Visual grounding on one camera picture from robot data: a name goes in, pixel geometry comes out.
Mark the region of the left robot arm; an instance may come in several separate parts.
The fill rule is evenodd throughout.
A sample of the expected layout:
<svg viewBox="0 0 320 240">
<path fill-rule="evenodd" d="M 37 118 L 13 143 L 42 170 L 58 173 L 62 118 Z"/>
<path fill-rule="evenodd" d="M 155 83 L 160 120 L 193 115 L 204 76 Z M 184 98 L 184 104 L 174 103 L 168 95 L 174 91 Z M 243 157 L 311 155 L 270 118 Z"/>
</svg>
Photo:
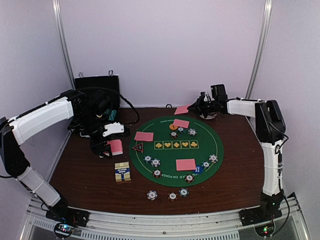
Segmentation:
<svg viewBox="0 0 320 240">
<path fill-rule="evenodd" d="M 111 150 L 108 136 L 119 130 L 117 123 L 102 124 L 98 111 L 88 96 L 68 90 L 19 116 L 0 120 L 0 158 L 5 178 L 16 179 L 36 194 L 61 222 L 72 218 L 72 211 L 63 197 L 35 170 L 26 159 L 21 145 L 39 132 L 64 120 L 75 118 L 90 137 L 90 148 L 102 156 Z"/>
</svg>

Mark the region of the red-backed card deck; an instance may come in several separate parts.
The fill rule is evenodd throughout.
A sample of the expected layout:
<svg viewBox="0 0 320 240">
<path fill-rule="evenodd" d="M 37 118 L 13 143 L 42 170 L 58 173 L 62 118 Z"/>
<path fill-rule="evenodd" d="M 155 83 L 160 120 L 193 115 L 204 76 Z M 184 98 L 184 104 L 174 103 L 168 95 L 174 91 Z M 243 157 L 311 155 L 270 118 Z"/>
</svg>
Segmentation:
<svg viewBox="0 0 320 240">
<path fill-rule="evenodd" d="M 107 144 L 110 145 L 111 153 L 113 156 L 123 154 L 123 144 L 120 139 L 114 139 L 107 141 Z"/>
</svg>

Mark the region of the ten chips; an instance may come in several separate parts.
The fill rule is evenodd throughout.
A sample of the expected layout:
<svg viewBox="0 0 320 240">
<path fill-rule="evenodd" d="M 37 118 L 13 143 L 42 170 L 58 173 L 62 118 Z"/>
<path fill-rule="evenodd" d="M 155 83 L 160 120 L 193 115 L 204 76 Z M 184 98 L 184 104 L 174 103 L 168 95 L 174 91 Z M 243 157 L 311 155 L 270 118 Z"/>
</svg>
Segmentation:
<svg viewBox="0 0 320 240">
<path fill-rule="evenodd" d="M 215 164 L 215 163 L 218 162 L 218 157 L 217 157 L 215 154 L 211 154 L 211 155 L 209 155 L 208 160 L 209 160 L 212 164 Z"/>
<path fill-rule="evenodd" d="M 154 167 L 154 168 L 157 168 L 161 165 L 161 160 L 160 159 L 157 159 L 157 158 L 154 158 L 152 161 L 151 161 L 151 166 Z"/>
<path fill-rule="evenodd" d="M 188 134 L 190 136 L 195 136 L 197 134 L 197 131 L 194 128 L 188 129 Z"/>
</svg>

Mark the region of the dealt red card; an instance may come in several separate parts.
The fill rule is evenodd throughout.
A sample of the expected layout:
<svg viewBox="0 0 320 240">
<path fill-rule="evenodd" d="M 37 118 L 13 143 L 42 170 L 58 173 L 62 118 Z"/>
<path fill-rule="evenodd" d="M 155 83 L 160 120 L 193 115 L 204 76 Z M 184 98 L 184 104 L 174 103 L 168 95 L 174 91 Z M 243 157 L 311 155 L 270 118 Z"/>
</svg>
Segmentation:
<svg viewBox="0 0 320 240">
<path fill-rule="evenodd" d="M 194 158 L 177 159 L 176 170 L 177 171 L 193 171 L 196 169 L 196 160 Z"/>
<path fill-rule="evenodd" d="M 183 105 L 183 106 L 179 106 L 176 108 L 174 115 L 182 115 L 182 114 L 187 114 L 189 112 L 188 107 L 190 107 L 191 105 Z"/>
<path fill-rule="evenodd" d="M 174 119 L 173 125 L 176 127 L 181 127 L 187 129 L 189 127 L 190 122 L 188 120 L 182 119 Z"/>
<path fill-rule="evenodd" d="M 152 142 L 154 140 L 154 133 L 137 131 L 134 136 L 134 140 L 141 142 Z"/>
</svg>

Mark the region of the fifty chips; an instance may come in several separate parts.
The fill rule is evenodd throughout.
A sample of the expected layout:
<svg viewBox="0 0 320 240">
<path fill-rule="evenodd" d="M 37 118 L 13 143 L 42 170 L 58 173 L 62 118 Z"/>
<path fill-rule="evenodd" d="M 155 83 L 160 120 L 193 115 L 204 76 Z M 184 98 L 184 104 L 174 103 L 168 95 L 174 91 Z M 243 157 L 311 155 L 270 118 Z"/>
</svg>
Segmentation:
<svg viewBox="0 0 320 240">
<path fill-rule="evenodd" d="M 185 132 L 186 132 L 186 129 L 183 128 L 183 127 L 179 127 L 179 128 L 177 129 L 177 131 L 178 131 L 179 133 L 185 133 Z"/>
<path fill-rule="evenodd" d="M 203 162 L 201 163 L 201 167 L 202 167 L 204 170 L 208 169 L 210 166 L 211 166 L 211 162 L 210 162 L 210 161 L 203 161 Z"/>
<path fill-rule="evenodd" d="M 146 164 L 150 164 L 153 160 L 153 157 L 150 156 L 150 155 L 146 155 L 143 157 L 143 161 L 146 163 Z"/>
</svg>

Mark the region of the hundred chips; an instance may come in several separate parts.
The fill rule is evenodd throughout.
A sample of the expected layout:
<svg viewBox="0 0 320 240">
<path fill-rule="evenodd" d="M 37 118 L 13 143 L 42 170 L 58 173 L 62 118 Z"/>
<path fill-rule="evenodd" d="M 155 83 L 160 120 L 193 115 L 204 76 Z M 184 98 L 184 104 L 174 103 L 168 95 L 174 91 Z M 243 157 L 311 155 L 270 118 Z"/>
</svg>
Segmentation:
<svg viewBox="0 0 320 240">
<path fill-rule="evenodd" d="M 172 131 L 172 132 L 170 133 L 170 136 L 171 136 L 172 138 L 177 138 L 177 137 L 178 137 L 178 133 L 175 132 L 175 131 Z"/>
<path fill-rule="evenodd" d="M 195 177 L 191 174 L 187 174 L 184 179 L 187 183 L 192 183 L 195 180 Z"/>
<path fill-rule="evenodd" d="M 160 178 L 162 176 L 162 171 L 159 170 L 159 169 L 155 169 L 153 172 L 152 172 L 152 175 L 155 177 L 155 178 Z"/>
</svg>

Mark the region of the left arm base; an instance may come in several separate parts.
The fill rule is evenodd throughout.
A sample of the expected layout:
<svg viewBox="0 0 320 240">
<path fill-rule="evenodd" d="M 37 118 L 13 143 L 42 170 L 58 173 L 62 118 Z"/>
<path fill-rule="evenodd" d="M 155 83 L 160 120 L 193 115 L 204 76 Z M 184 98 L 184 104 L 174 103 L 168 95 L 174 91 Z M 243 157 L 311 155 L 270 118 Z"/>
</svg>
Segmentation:
<svg viewBox="0 0 320 240">
<path fill-rule="evenodd" d="M 78 210 L 75 208 L 55 209 L 50 208 L 45 217 L 60 223 L 66 223 L 74 227 L 86 227 L 89 220 L 90 213 L 85 210 Z"/>
</svg>

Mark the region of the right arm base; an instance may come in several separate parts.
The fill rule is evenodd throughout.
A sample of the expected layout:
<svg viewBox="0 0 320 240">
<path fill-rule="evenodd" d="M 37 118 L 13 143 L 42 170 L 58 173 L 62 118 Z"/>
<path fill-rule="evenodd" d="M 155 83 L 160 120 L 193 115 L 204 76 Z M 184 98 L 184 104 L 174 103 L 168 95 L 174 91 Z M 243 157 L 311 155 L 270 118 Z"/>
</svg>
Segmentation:
<svg viewBox="0 0 320 240">
<path fill-rule="evenodd" d="M 244 208 L 239 212 L 239 218 L 242 226 L 256 225 L 282 217 L 281 210 L 275 210 L 272 213 L 263 213 L 260 206 L 254 208 Z"/>
</svg>

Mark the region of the orange big blind button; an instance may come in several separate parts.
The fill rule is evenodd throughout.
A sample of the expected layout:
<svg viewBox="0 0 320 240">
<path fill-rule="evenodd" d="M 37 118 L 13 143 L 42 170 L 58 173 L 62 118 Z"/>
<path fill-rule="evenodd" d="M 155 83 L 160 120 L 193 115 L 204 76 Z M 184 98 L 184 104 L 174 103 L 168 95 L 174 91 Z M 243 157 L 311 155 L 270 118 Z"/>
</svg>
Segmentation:
<svg viewBox="0 0 320 240">
<path fill-rule="evenodd" d="M 170 124 L 170 125 L 169 125 L 169 128 L 174 131 L 174 130 L 176 130 L 178 127 L 175 126 L 175 125 L 173 125 L 173 124 Z"/>
</svg>

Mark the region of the blue small blind button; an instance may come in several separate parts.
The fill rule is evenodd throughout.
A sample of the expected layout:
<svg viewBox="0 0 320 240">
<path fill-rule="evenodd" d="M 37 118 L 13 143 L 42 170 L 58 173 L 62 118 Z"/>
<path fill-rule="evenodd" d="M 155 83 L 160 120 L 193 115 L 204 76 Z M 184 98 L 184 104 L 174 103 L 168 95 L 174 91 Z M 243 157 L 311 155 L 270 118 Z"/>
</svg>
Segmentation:
<svg viewBox="0 0 320 240">
<path fill-rule="evenodd" d="M 200 165 L 197 165 L 195 170 L 193 171 L 196 175 L 199 175 L 203 172 L 203 168 Z"/>
</svg>

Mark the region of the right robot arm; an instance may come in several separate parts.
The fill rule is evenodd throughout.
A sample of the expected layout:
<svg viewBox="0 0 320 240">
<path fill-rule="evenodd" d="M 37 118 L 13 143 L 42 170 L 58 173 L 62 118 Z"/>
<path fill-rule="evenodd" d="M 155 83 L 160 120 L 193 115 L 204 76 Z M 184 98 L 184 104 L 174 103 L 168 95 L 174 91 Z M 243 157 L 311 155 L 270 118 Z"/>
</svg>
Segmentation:
<svg viewBox="0 0 320 240">
<path fill-rule="evenodd" d="M 283 145 L 289 137 L 276 100 L 228 99 L 226 94 L 210 98 L 205 92 L 187 107 L 190 112 L 207 119 L 211 113 L 239 115 L 255 119 L 255 135 L 264 158 L 264 183 L 261 204 L 256 210 L 259 220 L 268 220 L 284 199 Z"/>
</svg>

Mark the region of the blue peach ten chip stack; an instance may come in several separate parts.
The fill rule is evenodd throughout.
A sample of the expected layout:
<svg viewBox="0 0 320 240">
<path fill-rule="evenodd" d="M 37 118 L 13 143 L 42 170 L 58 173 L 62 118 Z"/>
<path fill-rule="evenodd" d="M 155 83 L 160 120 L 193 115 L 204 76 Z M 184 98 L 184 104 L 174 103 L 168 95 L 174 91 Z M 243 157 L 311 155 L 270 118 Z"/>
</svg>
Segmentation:
<svg viewBox="0 0 320 240">
<path fill-rule="evenodd" d="M 155 190 L 150 190 L 146 196 L 148 200 L 154 201 L 158 198 L 158 193 Z"/>
</svg>

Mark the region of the brown hundred chip stack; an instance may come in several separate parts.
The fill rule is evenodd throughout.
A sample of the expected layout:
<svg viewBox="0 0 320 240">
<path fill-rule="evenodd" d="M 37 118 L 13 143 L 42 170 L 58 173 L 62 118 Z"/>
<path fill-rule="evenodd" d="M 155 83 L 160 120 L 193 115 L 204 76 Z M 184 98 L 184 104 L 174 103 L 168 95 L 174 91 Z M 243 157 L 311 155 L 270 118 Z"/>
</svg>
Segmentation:
<svg viewBox="0 0 320 240">
<path fill-rule="evenodd" d="M 175 192 L 170 192 L 170 193 L 168 194 L 168 199 L 169 199 L 170 201 L 175 201 L 175 200 L 178 199 L 178 195 L 177 195 Z"/>
</svg>

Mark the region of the blue green fifty chip stack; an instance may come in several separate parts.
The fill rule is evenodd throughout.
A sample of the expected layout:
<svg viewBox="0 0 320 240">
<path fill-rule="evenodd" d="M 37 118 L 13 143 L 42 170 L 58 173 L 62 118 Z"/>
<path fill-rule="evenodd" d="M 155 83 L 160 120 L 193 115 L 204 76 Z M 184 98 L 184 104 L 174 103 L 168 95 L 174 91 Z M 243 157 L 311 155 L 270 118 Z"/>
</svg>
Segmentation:
<svg viewBox="0 0 320 240">
<path fill-rule="evenodd" d="M 189 195 L 189 191 L 187 188 L 179 189 L 178 193 L 181 197 L 187 197 Z"/>
</svg>

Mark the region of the triangular all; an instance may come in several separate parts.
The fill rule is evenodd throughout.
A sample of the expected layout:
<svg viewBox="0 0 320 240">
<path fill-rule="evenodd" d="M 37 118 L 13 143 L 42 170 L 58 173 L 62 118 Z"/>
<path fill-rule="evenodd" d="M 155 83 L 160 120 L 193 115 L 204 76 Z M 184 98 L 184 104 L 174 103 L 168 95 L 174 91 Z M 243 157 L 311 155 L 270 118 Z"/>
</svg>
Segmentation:
<svg viewBox="0 0 320 240">
<path fill-rule="evenodd" d="M 143 153 L 144 152 L 144 143 L 141 142 L 135 146 L 132 147 L 132 149 L 136 152 L 139 152 L 139 153 Z"/>
</svg>

